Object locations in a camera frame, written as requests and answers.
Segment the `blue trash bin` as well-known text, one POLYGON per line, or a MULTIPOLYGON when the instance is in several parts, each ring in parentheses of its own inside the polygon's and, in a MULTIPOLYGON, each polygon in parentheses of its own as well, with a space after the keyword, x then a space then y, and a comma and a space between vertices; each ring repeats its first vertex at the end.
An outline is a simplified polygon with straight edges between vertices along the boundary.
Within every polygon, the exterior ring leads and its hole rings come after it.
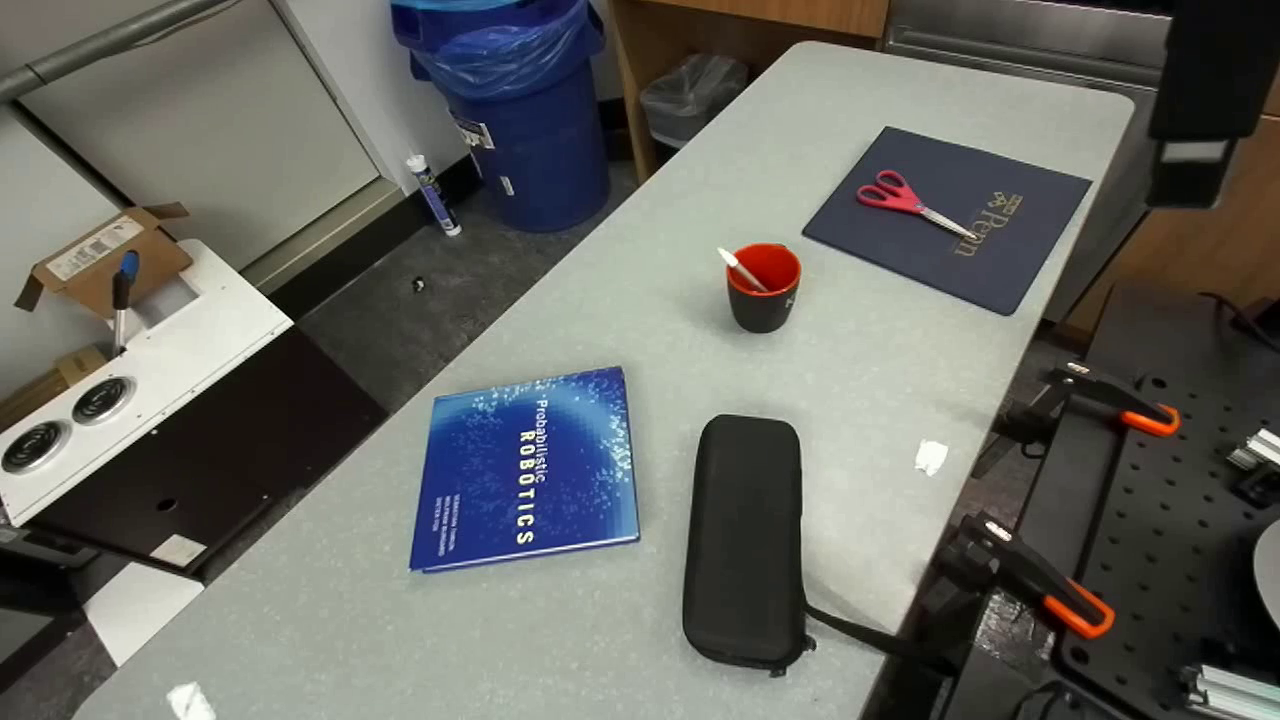
POLYGON ((565 233, 609 201, 594 0, 387 0, 394 37, 472 144, 490 201, 522 233, 565 233))

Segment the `red handled scissors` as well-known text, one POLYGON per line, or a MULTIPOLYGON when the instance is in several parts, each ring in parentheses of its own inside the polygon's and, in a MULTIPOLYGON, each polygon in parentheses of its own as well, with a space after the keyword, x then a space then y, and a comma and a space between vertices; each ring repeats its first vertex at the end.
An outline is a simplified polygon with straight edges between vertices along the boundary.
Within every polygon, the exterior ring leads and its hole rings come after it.
POLYGON ((855 201, 866 210, 920 215, 920 220, 953 233, 957 241, 972 241, 972 228, 965 228, 953 215, 930 210, 898 167, 881 167, 868 183, 855 189, 855 201))

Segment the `black orange clamp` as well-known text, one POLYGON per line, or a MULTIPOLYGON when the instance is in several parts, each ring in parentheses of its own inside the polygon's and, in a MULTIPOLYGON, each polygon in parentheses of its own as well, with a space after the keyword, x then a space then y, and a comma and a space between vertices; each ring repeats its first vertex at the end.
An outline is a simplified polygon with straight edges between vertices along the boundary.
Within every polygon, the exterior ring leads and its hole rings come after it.
POLYGON ((991 516, 965 516, 957 542, 975 553, 975 566, 1034 605, 1047 624, 1082 639, 1101 639, 1117 629, 1117 607, 1082 582, 1055 574, 1038 550, 991 516))
POLYGON ((1090 364, 1070 359, 1046 378, 1046 389, 1034 395, 1029 413, 1038 420, 1062 415, 1073 399, 1086 399, 1113 415, 1117 426, 1168 441, 1179 432, 1183 415, 1174 404, 1152 404, 1135 389, 1091 374, 1090 364))

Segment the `black hanging device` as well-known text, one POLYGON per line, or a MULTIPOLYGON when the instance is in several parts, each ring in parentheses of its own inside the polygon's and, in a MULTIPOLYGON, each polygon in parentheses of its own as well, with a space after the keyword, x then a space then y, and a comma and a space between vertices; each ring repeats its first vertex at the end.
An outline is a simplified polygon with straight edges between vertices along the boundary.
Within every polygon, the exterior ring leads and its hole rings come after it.
POLYGON ((1152 210, 1214 210, 1261 126, 1280 62, 1280 0, 1175 0, 1150 136, 1152 210))

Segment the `cardboard box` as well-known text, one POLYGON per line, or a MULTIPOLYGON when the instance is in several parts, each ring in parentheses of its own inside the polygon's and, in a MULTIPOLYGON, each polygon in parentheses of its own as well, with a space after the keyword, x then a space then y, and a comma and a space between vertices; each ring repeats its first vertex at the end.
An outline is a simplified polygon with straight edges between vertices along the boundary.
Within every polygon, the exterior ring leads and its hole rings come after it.
POLYGON ((55 298, 98 322, 112 322, 120 303, 116 276, 128 276, 128 299, 149 299, 189 270, 193 258, 167 236, 166 215, 125 210, 68 249, 35 259, 17 310, 32 314, 45 298, 55 298))

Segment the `white marker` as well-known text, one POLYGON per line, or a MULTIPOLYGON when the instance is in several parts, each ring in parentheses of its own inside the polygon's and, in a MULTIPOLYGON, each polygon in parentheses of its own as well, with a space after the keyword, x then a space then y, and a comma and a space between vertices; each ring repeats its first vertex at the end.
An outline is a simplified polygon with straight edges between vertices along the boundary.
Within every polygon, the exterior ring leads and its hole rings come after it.
POLYGON ((747 274, 747 263, 727 251, 727 249, 718 249, 718 258, 726 259, 726 270, 733 270, 735 276, 744 276, 758 294, 768 294, 768 285, 762 276, 747 274))

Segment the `lower black orange clamp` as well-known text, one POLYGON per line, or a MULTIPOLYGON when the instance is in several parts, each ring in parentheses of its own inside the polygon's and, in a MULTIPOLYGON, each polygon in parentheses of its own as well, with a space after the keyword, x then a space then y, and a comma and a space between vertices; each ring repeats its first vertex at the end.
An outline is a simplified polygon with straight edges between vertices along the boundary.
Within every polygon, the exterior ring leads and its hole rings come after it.
POLYGON ((1047 624, 1082 639, 1101 639, 1117 629, 1117 607, 1082 582, 1055 574, 1038 550, 991 516, 965 516, 957 542, 975 553, 975 566, 1034 605, 1047 624))

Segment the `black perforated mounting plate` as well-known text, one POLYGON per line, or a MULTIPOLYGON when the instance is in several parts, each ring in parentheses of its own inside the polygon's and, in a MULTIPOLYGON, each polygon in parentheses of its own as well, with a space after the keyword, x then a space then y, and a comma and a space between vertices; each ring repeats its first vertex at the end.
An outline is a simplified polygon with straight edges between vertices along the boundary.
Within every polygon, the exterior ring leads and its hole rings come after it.
POLYGON ((1117 607, 1101 639, 1070 635, 1062 666, 1140 720, 1200 720, 1194 674, 1275 647, 1257 582, 1257 535, 1275 521, 1236 491, 1227 463, 1280 426, 1280 359, 1205 298, 1117 289, 1091 336, 1095 364, 1174 404, 1166 441, 1130 432, 1113 460, 1082 582, 1117 607))

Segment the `dark blue mat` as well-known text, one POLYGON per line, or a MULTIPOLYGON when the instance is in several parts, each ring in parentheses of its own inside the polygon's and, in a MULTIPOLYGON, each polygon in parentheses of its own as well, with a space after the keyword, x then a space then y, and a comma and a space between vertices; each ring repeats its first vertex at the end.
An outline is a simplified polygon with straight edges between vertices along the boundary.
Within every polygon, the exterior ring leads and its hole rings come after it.
POLYGON ((1012 318, 1086 192, 1070 173, 883 130, 806 236, 1012 318))

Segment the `blue robotics book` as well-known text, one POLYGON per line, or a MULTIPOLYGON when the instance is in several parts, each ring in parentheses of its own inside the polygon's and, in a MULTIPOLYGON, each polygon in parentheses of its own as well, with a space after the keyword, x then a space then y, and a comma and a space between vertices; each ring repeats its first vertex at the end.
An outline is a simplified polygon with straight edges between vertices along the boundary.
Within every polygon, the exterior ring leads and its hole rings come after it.
POLYGON ((631 545, 641 535, 622 367, 452 391, 431 404, 412 574, 631 545))

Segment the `upper black orange clamp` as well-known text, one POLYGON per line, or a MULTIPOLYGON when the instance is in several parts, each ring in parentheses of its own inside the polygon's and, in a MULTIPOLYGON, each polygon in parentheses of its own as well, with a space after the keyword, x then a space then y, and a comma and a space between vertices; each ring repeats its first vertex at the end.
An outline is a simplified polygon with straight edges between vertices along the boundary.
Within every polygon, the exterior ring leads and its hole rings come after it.
POLYGON ((1117 426, 1168 441, 1179 432, 1183 415, 1174 404, 1152 404, 1135 389, 1091 374, 1090 364, 1070 359, 1046 378, 1046 389, 1034 395, 1029 413, 1038 420, 1062 415, 1073 399, 1086 399, 1113 415, 1117 426))

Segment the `red and black mug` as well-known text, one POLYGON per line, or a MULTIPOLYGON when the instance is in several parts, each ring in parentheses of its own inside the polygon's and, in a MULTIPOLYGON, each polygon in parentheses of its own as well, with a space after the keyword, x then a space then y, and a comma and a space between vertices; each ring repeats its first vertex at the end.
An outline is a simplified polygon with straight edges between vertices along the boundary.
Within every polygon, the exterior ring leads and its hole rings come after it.
POLYGON ((733 322, 747 333, 786 328, 802 294, 802 258, 789 244, 744 244, 735 258, 768 285, 768 294, 758 294, 744 276, 727 274, 733 322))

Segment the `black zipper case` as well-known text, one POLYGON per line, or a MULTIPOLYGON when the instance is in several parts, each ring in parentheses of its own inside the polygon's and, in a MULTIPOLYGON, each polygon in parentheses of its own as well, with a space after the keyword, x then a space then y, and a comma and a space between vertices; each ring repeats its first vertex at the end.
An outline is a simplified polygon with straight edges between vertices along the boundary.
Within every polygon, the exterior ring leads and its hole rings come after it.
POLYGON ((683 639, 702 656, 781 677, 811 647, 802 516, 797 428, 712 415, 697 450, 683 562, 683 639))

